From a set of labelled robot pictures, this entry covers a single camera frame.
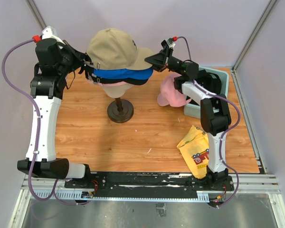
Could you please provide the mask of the blue cap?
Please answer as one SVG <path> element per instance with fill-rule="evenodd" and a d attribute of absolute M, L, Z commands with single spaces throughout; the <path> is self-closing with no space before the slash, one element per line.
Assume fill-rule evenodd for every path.
<path fill-rule="evenodd" d="M 153 68 L 150 67 L 144 70 L 129 70 L 129 69 L 116 69 L 116 70 L 102 70 L 94 69 L 93 75 L 105 79 L 137 79 L 146 80 L 153 74 Z"/>

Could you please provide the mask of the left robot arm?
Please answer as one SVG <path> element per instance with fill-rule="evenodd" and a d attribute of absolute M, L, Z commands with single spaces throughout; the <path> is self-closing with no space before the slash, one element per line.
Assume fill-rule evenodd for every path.
<path fill-rule="evenodd" d="M 35 52 L 38 63 L 29 95 L 33 101 L 30 146 L 25 159 L 17 162 L 17 169 L 35 178 L 75 179 L 80 187 L 87 188 L 92 183 L 88 165 L 57 158 L 55 149 L 57 115 L 67 87 L 66 77 L 76 70 L 82 73 L 87 56 L 54 38 L 38 41 Z"/>

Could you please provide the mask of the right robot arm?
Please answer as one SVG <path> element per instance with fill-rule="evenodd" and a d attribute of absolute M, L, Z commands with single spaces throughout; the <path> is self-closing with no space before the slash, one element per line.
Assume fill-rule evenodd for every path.
<path fill-rule="evenodd" d="M 145 61 L 158 72 L 168 69 L 178 73 L 179 76 L 174 79 L 174 88 L 200 106 L 201 127 L 209 140 L 209 162 L 202 183 L 211 190 L 225 187 L 227 191 L 232 191 L 235 189 L 234 183 L 225 164 L 226 131 L 231 124 L 227 99 L 225 96 L 211 93 L 196 82 L 199 73 L 197 63 L 173 57 L 173 39 L 164 40 L 161 46 L 159 53 L 145 58 Z"/>

